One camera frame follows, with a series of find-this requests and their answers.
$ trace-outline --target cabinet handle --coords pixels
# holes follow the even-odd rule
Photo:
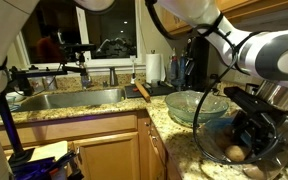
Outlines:
[[[156,180],[162,180],[163,178],[163,173],[160,172],[159,175],[157,175]]]
[[[174,22],[175,24],[178,24],[180,22],[180,18],[176,17],[176,16],[173,16],[174,18]]]
[[[154,147],[157,147],[156,142],[157,142],[157,137],[156,136],[152,136],[152,142]]]
[[[76,155],[77,155],[78,161],[82,164],[83,161],[82,161],[82,157],[81,157],[81,153],[80,153],[80,147],[76,148]]]

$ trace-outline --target wooden cabinet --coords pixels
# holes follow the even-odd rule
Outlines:
[[[181,180],[175,164],[168,156],[154,123],[146,112],[139,114],[141,179]]]
[[[288,0],[216,0],[231,23],[288,9]]]
[[[192,29],[186,22],[164,8],[161,8],[161,22],[170,34],[183,34]]]
[[[288,9],[288,0],[216,0],[219,9],[231,23]],[[173,35],[191,30],[184,21],[161,7],[161,22]]]
[[[163,164],[159,151],[155,144],[155,137],[149,136],[148,146],[148,162],[149,162],[149,179],[150,180],[164,180],[165,179],[165,165]]]
[[[73,141],[85,179],[140,179],[138,133]]]
[[[17,130],[23,147],[67,141],[84,179],[181,179],[146,110],[19,124]],[[10,149],[3,127],[0,140]]]

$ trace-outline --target clear mixing bowl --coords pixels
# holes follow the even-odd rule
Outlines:
[[[166,96],[165,102],[170,113],[184,123],[192,124],[197,105],[203,94],[195,91],[175,92]],[[223,97],[208,95],[200,110],[198,122],[205,123],[210,119],[221,117],[228,107],[229,105]]]

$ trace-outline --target drawer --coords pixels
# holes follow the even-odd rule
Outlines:
[[[136,131],[137,116],[136,112],[93,115],[18,124],[16,129],[23,145],[45,144],[58,140],[75,140],[84,137]],[[0,127],[0,141],[4,149],[10,147],[3,126]]]
[[[153,145],[157,148],[159,155],[160,155],[160,158],[161,158],[163,164],[165,165],[166,150],[164,148],[164,144],[162,142],[162,139],[161,139],[160,135],[158,134],[156,127],[155,127],[153,122],[151,122],[151,126],[150,126],[150,135],[152,138]]]

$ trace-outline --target backsplash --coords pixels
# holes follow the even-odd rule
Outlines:
[[[144,83],[146,79],[145,73],[138,73],[135,75],[136,80],[140,83]],[[131,82],[131,74],[117,74],[117,80],[119,85],[127,85]],[[100,75],[100,76],[91,76],[92,86],[102,86],[103,82],[106,81],[108,84],[110,76],[109,75]],[[59,89],[67,89],[71,87],[81,87],[81,78],[80,77],[58,77],[57,86]]]

